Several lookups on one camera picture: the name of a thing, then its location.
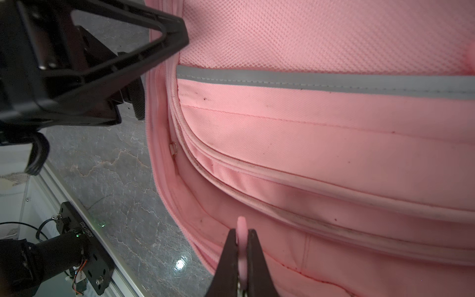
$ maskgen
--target pink backpack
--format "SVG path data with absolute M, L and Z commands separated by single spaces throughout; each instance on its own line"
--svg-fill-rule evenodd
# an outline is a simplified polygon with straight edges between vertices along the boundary
M 283 297 L 475 294 L 475 1 L 146 2 L 190 37 L 147 135 L 211 273 L 242 215 Z

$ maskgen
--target marble table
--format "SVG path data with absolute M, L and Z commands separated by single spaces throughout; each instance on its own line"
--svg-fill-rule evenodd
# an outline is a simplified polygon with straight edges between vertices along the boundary
M 148 42 L 142 27 L 73 12 L 73 20 L 113 52 Z M 145 122 L 119 106 L 122 124 L 47 129 L 49 160 L 153 296 L 202 297 L 212 276 L 155 189 Z

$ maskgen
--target wire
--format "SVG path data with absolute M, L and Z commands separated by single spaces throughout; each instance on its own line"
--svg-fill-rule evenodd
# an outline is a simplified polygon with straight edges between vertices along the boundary
M 66 271 L 64 272 L 64 274 L 66 274 L 68 278 L 73 279 L 73 277 L 70 276 Z
M 36 234 L 35 234 L 35 237 L 36 239 L 38 239 L 38 241 L 42 241 L 41 239 L 39 239 L 39 234 L 41 232 L 41 230 L 43 229 L 43 227 L 46 225 L 46 223 L 52 221 L 54 219 L 47 219 L 46 221 L 42 222 L 41 225 L 39 226 L 39 228 L 37 229 L 36 231 Z
M 76 288 L 74 287 L 74 284 L 76 283 L 77 274 L 78 274 L 79 272 L 81 272 L 81 270 L 83 270 L 83 268 L 84 268 L 84 266 L 86 265 L 86 263 L 87 263 L 87 260 L 84 261 L 84 264 L 83 264 L 83 262 L 81 262 L 81 264 L 79 265 L 79 269 L 77 270 L 76 274 L 74 274 L 73 284 L 71 285 L 71 287 L 73 288 L 73 290 L 74 290 L 77 294 L 81 294 L 81 295 L 83 295 L 83 293 L 76 291 Z
M 20 224 L 20 225 L 25 225 L 25 226 L 31 227 L 31 228 L 33 228 L 33 229 L 35 229 L 35 230 L 37 231 L 37 232 L 36 232 L 37 235 L 38 235 L 38 236 L 37 236 L 37 239 L 39 238 L 39 235 L 41 234 L 41 235 L 43 235 L 43 236 L 46 238 L 46 240 L 48 240 L 48 237 L 46 237 L 46 235 L 45 235 L 43 232 L 41 232 L 40 229 L 38 229 L 38 228 L 36 228 L 35 226 L 32 226 L 32 225 L 30 225 L 30 224 L 22 223 L 22 222 L 3 222 L 3 223 L 0 223 L 0 225 L 3 225 L 3 224 Z

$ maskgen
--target gray reflective strip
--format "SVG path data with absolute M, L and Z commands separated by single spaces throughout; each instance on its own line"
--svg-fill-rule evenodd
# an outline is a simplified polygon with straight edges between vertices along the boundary
M 177 66 L 177 78 L 203 83 L 329 92 L 475 99 L 475 76 L 391 76 L 220 70 Z

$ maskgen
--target metal bolt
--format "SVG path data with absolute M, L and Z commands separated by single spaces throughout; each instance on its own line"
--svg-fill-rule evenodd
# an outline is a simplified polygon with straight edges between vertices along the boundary
M 58 214 L 58 215 L 56 215 L 56 216 L 52 216 L 51 218 L 52 218 L 53 220 L 55 220 L 55 221 L 58 221 L 58 220 L 60 220 L 62 217 L 61 217 L 60 214 Z
M 99 286 L 100 284 L 102 284 L 103 282 L 104 282 L 104 278 L 103 278 L 103 277 L 99 277 L 98 279 L 95 280 L 95 284 L 98 285 L 98 286 Z

